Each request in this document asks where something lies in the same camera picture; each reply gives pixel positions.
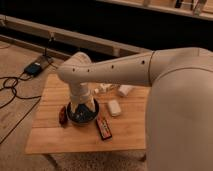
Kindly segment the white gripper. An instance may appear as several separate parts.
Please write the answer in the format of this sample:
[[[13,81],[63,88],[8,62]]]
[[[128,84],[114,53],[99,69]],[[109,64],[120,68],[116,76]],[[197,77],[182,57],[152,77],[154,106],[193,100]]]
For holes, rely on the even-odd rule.
[[[72,112],[75,112],[80,104],[92,108],[92,96],[87,83],[71,84],[69,89]]]

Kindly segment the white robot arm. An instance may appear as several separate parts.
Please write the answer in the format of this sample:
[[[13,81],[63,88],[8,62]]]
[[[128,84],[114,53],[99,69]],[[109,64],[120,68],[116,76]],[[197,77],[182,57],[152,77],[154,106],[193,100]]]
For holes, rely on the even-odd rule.
[[[186,48],[93,63],[82,52],[58,69],[73,108],[91,101],[87,84],[150,88],[145,112],[148,171],[213,171],[213,55]]]

